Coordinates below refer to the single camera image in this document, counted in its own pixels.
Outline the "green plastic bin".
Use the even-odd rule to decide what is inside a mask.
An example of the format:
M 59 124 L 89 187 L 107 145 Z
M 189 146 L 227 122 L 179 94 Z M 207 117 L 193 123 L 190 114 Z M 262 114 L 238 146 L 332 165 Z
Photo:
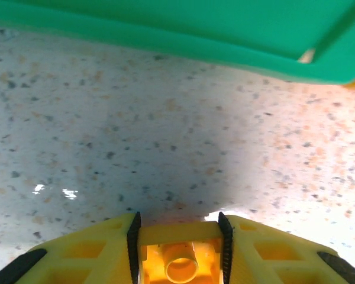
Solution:
M 355 0 L 0 0 L 0 25 L 293 81 L 355 81 Z

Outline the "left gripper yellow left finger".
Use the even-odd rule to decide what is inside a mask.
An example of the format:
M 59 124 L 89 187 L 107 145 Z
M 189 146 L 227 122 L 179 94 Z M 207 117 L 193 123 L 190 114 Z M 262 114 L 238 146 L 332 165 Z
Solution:
M 46 241 L 0 270 L 0 284 L 138 284 L 139 212 Z

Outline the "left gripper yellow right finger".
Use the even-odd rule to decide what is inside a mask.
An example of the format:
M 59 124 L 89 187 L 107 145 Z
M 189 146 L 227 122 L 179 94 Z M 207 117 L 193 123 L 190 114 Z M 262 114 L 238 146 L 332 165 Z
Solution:
M 355 284 L 355 267 L 326 246 L 218 214 L 223 284 Z

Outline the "yellow square lego brick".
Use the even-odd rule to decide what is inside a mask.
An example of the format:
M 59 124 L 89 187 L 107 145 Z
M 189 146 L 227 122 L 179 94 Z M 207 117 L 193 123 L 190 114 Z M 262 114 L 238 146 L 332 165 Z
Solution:
M 222 247 L 215 221 L 143 227 L 139 284 L 223 284 Z

